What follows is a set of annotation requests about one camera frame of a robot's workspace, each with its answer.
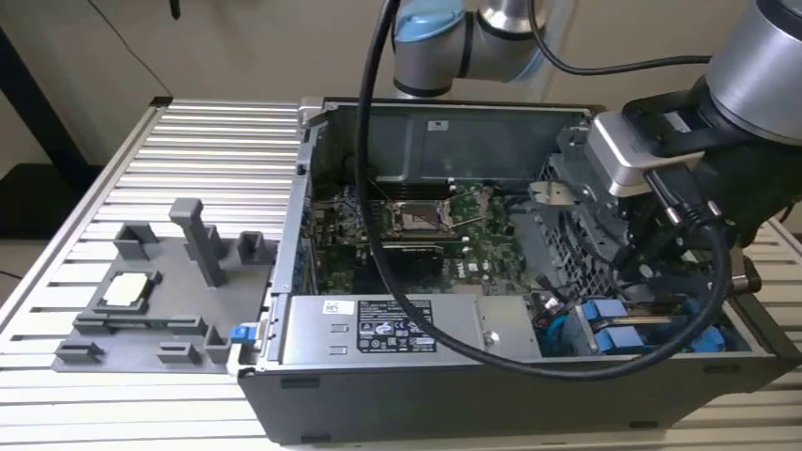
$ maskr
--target aluminum extrusion table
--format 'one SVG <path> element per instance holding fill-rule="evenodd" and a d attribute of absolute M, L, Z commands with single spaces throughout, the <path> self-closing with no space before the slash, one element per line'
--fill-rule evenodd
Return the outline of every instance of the aluminum extrusion table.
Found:
<path fill-rule="evenodd" d="M 157 235 L 179 236 L 169 210 L 178 196 L 191 196 L 203 200 L 203 220 L 223 237 L 258 230 L 279 239 L 297 128 L 294 104 L 174 101 L 150 108 L 0 308 L 0 445 L 61 451 L 279 449 L 265 438 L 234 377 L 50 368 L 117 257 L 111 240 L 125 221 L 149 221 Z M 758 299 L 802 347 L 802 247 L 772 221 L 748 255 L 765 280 Z M 362 444 L 423 448 L 800 450 L 802 368 L 754 394 L 720 397 L 669 431 Z"/>

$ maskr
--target black cable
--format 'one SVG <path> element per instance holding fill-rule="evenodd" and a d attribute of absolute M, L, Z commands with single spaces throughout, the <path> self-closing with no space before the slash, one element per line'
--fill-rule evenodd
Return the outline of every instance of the black cable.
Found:
<path fill-rule="evenodd" d="M 593 244 L 590 244 L 590 242 L 588 242 L 588 238 L 589 237 L 584 237 L 582 233 L 570 233 L 570 230 L 568 229 L 568 218 L 569 218 L 569 213 L 566 213 L 565 211 L 561 211 L 558 213 L 558 220 L 557 220 L 557 224 L 560 227 L 561 232 L 566 235 L 574 236 L 574 239 L 577 240 L 577 244 L 580 245 L 580 248 L 585 251 L 586 254 L 590 255 L 590 257 L 597 260 L 600 263 L 602 263 L 606 266 L 612 266 L 613 262 L 610 261 L 609 258 L 606 258 L 602 254 L 600 254 L 597 252 L 597 250 L 593 248 Z"/>
<path fill-rule="evenodd" d="M 708 64 L 710 62 L 710 56 L 706 55 L 682 55 L 672 56 L 669 58 L 650 59 L 649 61 L 640 61 L 637 63 L 628 63 L 618 66 L 609 66 L 606 68 L 577 68 L 570 66 L 549 49 L 545 43 L 542 30 L 538 28 L 538 21 L 536 20 L 536 1 L 529 3 L 529 24 L 532 25 L 533 35 L 536 42 L 541 47 L 541 52 L 549 60 L 549 62 L 564 72 L 572 75 L 612 75 L 614 73 L 634 72 L 637 70 L 664 68 L 666 66 L 684 66 L 689 64 Z"/>
<path fill-rule="evenodd" d="M 12 279 L 23 280 L 23 276 L 15 274 L 14 272 L 0 270 L 0 274 L 6 275 L 7 277 L 11 277 Z"/>
<path fill-rule="evenodd" d="M 616 294 L 618 294 L 624 298 L 625 301 L 630 302 L 632 296 L 629 296 L 625 289 L 621 287 L 621 285 L 618 285 L 618 279 L 616 278 L 616 271 L 613 270 L 612 266 L 608 267 L 608 280 L 610 282 L 610 288 L 613 289 L 613 292 Z"/>
<path fill-rule="evenodd" d="M 103 21 L 107 23 L 107 25 L 113 29 L 114 33 L 119 37 L 121 42 L 123 42 L 123 45 L 126 46 L 126 50 L 129 50 L 129 53 L 131 54 L 131 56 L 137 59 L 137 61 L 139 61 L 139 64 L 142 65 L 142 67 L 146 68 L 146 70 L 149 71 L 149 73 L 154 76 L 155 80 L 158 81 L 158 83 L 162 85 L 162 87 L 167 91 L 167 94 L 173 97 L 174 96 L 174 91 L 171 91 L 171 89 L 167 87 L 167 85 L 165 85 L 165 82 L 162 81 L 162 79 L 159 78 L 159 76 L 155 74 L 154 70 L 151 69 L 151 66 L 147 65 L 147 63 L 142 60 L 142 58 L 139 57 L 139 55 L 137 54 L 137 52 L 131 48 L 131 45 L 129 45 L 129 41 L 126 40 L 126 38 L 123 38 L 123 35 L 121 34 L 121 32 L 118 31 L 117 27 L 114 26 L 113 21 L 110 20 L 110 18 L 107 17 L 107 15 L 103 13 L 103 11 L 101 10 L 101 8 L 95 4 L 94 0 L 87 0 L 87 3 L 90 3 L 90 5 L 93 6 L 94 10 L 98 12 L 98 14 L 101 15 L 101 17 L 103 18 Z"/>
<path fill-rule="evenodd" d="M 561 289 L 554 286 L 554 284 L 549 280 L 549 277 L 546 277 L 546 274 L 538 274 L 536 276 L 536 282 L 538 282 L 541 288 L 545 289 L 561 303 L 569 304 L 572 302 L 568 296 L 561 292 Z"/>
<path fill-rule="evenodd" d="M 374 260 L 377 262 L 377 269 L 379 271 L 387 291 L 399 304 L 403 313 L 421 326 L 423 332 L 427 333 L 429 336 L 431 336 L 435 340 L 438 340 L 443 346 L 454 350 L 460 355 L 480 363 L 493 365 L 501 369 L 506 369 L 529 376 L 566 381 L 600 381 L 637 373 L 638 371 L 668 360 L 668 358 L 670 358 L 670 356 L 677 352 L 681 352 L 693 342 L 694 338 L 702 332 L 705 332 L 720 314 L 721 307 L 725 302 L 725 296 L 728 294 L 728 287 L 730 285 L 730 248 L 728 247 L 724 234 L 720 233 L 720 230 L 713 225 L 701 225 L 698 228 L 702 236 L 710 241 L 713 253 L 714 280 L 712 282 L 710 297 L 705 302 L 705 306 L 702 307 L 698 316 L 689 321 L 684 330 L 664 346 L 654 349 L 650 353 L 640 355 L 637 358 L 620 365 L 593 370 L 565 371 L 536 367 L 524 362 L 506 359 L 500 355 L 492 354 L 485 350 L 469 346 L 454 336 L 435 327 L 435 325 L 422 314 L 419 308 L 410 302 L 406 295 L 402 293 L 399 282 L 394 273 L 390 271 L 390 262 L 381 242 L 381 231 L 370 214 L 371 206 L 367 195 L 367 144 L 371 122 L 371 101 L 377 87 L 382 47 L 383 43 L 387 41 L 390 25 L 393 22 L 393 17 L 399 9 L 399 3 L 401 0 L 385 0 L 382 5 L 379 22 L 377 24 L 377 30 L 374 31 L 374 37 L 371 39 L 369 48 L 369 56 L 365 62 L 355 130 L 357 198 L 363 216 L 362 219 L 365 222 L 365 230 L 367 232 L 367 240 L 374 253 Z"/>
<path fill-rule="evenodd" d="M 789 221 L 789 218 L 792 217 L 792 213 L 793 213 L 793 208 L 796 207 L 797 204 L 790 204 L 786 207 L 786 210 L 782 213 L 782 216 L 780 217 L 780 224 L 785 223 L 786 221 Z"/>

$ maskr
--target gray 3d-printed holder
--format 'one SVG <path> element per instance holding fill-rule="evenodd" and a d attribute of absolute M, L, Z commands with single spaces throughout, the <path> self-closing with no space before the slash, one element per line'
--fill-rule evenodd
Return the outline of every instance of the gray 3d-printed holder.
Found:
<path fill-rule="evenodd" d="M 158 239 L 143 223 L 123 226 L 119 256 L 57 350 L 57 371 L 226 372 L 227 334 L 258 320 L 278 247 L 258 232 L 222 240 L 202 209 L 178 199 L 171 210 L 189 240 Z M 127 272 L 147 274 L 150 285 L 131 305 L 109 305 L 103 295 Z"/>

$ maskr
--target motherboard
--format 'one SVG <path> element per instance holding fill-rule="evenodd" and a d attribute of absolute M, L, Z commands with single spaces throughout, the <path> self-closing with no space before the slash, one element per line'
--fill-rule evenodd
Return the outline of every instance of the motherboard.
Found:
<path fill-rule="evenodd" d="M 529 294 L 528 270 L 516 227 L 498 187 L 453 183 L 442 199 L 397 200 L 379 185 L 371 201 L 382 243 L 406 292 Z M 357 209 L 346 187 L 314 203 L 319 294 L 383 294 Z"/>

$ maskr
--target warning label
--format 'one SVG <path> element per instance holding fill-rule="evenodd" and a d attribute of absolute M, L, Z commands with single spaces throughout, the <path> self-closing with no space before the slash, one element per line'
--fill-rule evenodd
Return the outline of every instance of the warning label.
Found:
<path fill-rule="evenodd" d="M 434 322 L 431 301 L 413 301 Z M 361 352 L 434 352 L 435 339 L 403 313 L 395 301 L 361 301 L 358 308 Z"/>

